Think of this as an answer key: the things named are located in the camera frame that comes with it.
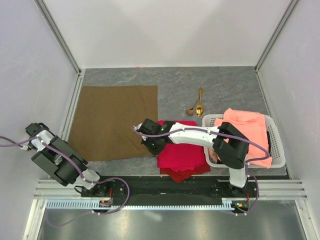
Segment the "brown fabric napkin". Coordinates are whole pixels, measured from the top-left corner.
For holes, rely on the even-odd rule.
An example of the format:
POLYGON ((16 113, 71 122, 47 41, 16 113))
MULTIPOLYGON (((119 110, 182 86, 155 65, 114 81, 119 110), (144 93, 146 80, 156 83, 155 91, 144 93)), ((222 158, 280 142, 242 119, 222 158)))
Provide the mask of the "brown fabric napkin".
POLYGON ((145 119, 158 120, 156 85, 84 86, 67 142, 92 162, 149 157, 132 131, 145 119))

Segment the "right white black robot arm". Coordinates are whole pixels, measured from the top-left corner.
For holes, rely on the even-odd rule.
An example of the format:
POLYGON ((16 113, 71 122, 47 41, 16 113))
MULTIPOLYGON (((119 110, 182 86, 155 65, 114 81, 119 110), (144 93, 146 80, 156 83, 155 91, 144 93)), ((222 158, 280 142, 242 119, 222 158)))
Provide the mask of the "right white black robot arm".
POLYGON ((155 157, 167 145, 188 144, 213 150, 228 167, 230 193, 235 197, 246 193, 248 177, 245 160, 249 140, 232 124, 224 122, 221 126, 200 127, 168 120, 159 124, 147 118, 132 129, 142 137, 141 143, 155 157))

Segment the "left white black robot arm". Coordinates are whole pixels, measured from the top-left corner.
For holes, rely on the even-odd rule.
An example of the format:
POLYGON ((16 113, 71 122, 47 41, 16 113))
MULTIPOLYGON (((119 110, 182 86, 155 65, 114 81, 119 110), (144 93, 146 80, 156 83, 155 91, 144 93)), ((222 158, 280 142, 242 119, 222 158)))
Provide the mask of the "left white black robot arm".
POLYGON ((36 150, 33 163, 62 186, 74 185, 82 197, 109 197, 111 187, 103 177, 87 167, 88 162, 66 141, 53 134, 41 123, 31 123, 25 132, 32 138, 28 142, 36 150))

